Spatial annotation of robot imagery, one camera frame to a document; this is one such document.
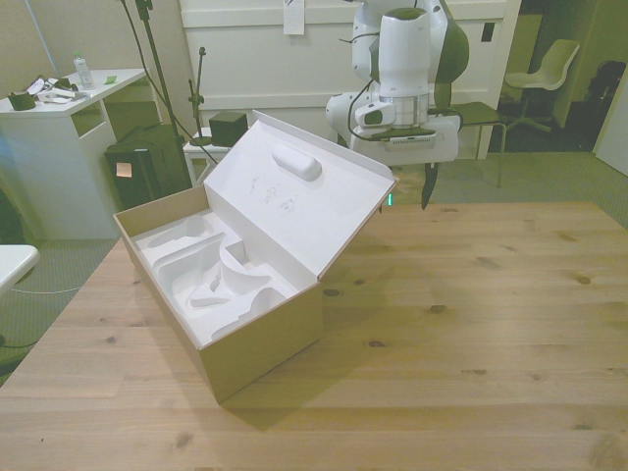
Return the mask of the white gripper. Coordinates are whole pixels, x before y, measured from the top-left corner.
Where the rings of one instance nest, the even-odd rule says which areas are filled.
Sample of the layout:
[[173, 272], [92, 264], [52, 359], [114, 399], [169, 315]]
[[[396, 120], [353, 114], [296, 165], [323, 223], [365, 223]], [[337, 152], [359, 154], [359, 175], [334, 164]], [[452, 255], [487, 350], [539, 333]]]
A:
[[387, 166], [424, 166], [425, 181], [421, 193], [421, 207], [426, 209], [436, 186], [439, 165], [430, 163], [449, 162], [458, 154], [459, 116], [431, 117], [420, 130], [395, 130], [396, 135], [383, 140], [365, 140], [353, 136], [350, 148]]

